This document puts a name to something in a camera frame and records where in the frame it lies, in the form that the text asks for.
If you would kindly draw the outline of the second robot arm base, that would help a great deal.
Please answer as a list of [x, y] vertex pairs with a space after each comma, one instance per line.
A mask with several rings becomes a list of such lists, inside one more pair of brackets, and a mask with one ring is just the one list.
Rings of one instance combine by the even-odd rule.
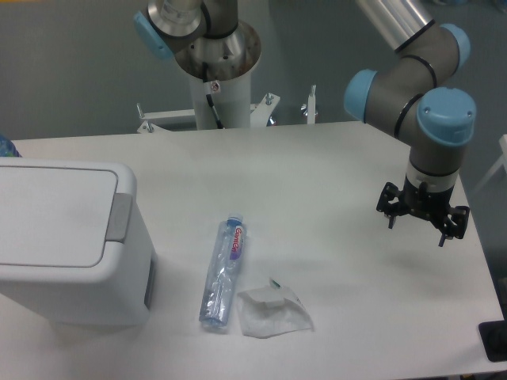
[[175, 59], [203, 82], [239, 78], [261, 57], [260, 37], [239, 19], [237, 1], [149, 1], [133, 22], [155, 57]]

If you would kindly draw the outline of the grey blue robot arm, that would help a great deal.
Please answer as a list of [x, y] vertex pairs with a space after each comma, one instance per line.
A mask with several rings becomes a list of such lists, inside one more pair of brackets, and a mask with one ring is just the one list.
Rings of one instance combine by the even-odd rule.
[[470, 209], [450, 200], [475, 131], [476, 103], [444, 82], [468, 60], [471, 42], [453, 24], [439, 24], [419, 1], [357, 5], [398, 57], [388, 71], [361, 70], [344, 93], [344, 109], [410, 148], [402, 188], [388, 182], [377, 203], [393, 226], [411, 215], [440, 231], [439, 243], [462, 239]]

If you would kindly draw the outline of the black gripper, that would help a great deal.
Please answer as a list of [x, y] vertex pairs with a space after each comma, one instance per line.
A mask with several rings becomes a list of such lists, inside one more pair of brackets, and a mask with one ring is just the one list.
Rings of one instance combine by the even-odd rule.
[[398, 216], [411, 215], [429, 221], [441, 232], [439, 247], [447, 240], [463, 239], [467, 230], [470, 208], [450, 206], [454, 187], [442, 192], [430, 192], [426, 182], [413, 185], [405, 178], [403, 190], [387, 182], [379, 196], [376, 210], [388, 219], [388, 228], [393, 229]]

